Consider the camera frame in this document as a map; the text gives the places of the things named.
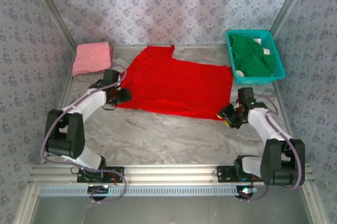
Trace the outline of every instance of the mounting plate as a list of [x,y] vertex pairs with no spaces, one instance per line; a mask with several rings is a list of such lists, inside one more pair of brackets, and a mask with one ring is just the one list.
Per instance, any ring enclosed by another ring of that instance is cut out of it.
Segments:
[[[124,167],[106,167],[105,170],[114,170],[124,175]],[[114,173],[104,172],[103,174],[104,177],[101,177],[101,173],[87,172],[79,169],[77,183],[123,183],[123,179]]]
[[[236,174],[235,166],[218,166],[216,167],[216,176],[219,183],[236,183],[243,182]],[[253,177],[249,176],[244,182],[254,182]]]

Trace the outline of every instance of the gray marble table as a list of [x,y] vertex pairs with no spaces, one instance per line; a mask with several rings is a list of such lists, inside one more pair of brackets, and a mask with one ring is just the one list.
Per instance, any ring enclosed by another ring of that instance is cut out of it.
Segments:
[[[127,67],[141,48],[116,48],[114,62]],[[205,64],[230,65],[227,47],[178,48],[179,60]],[[73,78],[71,100],[84,94],[102,73],[84,74]],[[233,83],[231,100],[244,85]],[[280,110],[272,84],[249,85],[254,93],[267,95]],[[275,118],[285,129],[282,116]],[[239,154],[261,155],[264,144],[249,125],[230,129],[221,121],[185,118],[117,108],[98,109],[84,125],[86,144],[104,156],[108,164],[228,164]]]

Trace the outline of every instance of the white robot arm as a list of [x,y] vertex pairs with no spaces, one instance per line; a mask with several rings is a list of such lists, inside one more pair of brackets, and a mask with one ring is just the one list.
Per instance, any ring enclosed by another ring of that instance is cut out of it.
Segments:
[[51,110],[47,117],[45,132],[50,129],[60,114],[67,110],[68,112],[52,131],[45,150],[90,169],[104,168],[104,158],[85,145],[84,122],[98,108],[106,104],[117,105],[132,99],[130,91],[120,89],[120,86],[97,91],[98,88],[116,83],[120,78],[121,75],[118,71],[105,70],[103,79],[92,84],[86,93],[78,99],[83,99],[80,104],[76,106],[77,101],[75,101],[62,110]]
[[234,162],[236,176],[246,181],[252,175],[267,185],[299,185],[304,182],[305,146],[301,140],[292,139],[270,116],[263,102],[256,102],[252,88],[238,90],[237,105],[223,108],[217,116],[231,128],[249,123],[265,144],[262,157],[240,155]]

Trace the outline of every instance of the pink towel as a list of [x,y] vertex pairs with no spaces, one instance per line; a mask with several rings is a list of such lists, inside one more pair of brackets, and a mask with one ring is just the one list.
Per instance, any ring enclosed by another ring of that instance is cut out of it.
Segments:
[[73,76],[108,69],[111,67],[112,55],[113,48],[108,42],[78,45]]

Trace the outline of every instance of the teal basket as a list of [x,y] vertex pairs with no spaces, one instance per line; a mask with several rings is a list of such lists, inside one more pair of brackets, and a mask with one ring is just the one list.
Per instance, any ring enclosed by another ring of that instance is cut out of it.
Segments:
[[[261,45],[263,48],[267,48],[270,50],[270,55],[275,57],[275,66],[274,66],[274,72],[272,76],[261,76],[261,77],[240,77],[236,74],[236,69],[234,65],[234,57],[232,53],[232,48],[230,45],[230,39],[229,37],[231,35],[240,35],[240,36],[246,36],[249,38],[260,38],[261,39]],[[283,64],[281,62],[280,55],[277,51],[273,36],[271,33],[267,30],[228,30],[226,32],[226,38],[227,38],[227,45],[228,49],[230,51],[230,58],[232,63],[232,69],[233,74],[235,77],[235,81],[237,84],[268,84],[272,83],[275,80],[283,79],[285,78],[285,71]]]

